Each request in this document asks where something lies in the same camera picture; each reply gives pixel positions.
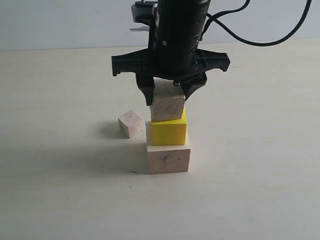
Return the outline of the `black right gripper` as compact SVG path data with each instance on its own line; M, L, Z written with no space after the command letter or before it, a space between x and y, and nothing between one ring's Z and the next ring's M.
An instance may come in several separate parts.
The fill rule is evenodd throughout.
M159 77L181 82L185 100L207 83L205 72L227 71L226 53L199 49L201 29L197 27L155 27L148 48L111 57L112 75L135 73L138 89L147 106L153 103L155 81Z

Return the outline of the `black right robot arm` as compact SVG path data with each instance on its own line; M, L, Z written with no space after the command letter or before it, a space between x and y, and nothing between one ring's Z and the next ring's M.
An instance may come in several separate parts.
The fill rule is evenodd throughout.
M189 98L206 84L207 71L227 71L226 53L198 48L209 6L208 0L153 1L151 12L136 19L149 24L148 47L112 56L113 76L135 73L137 87L151 106L155 78L172 81Z

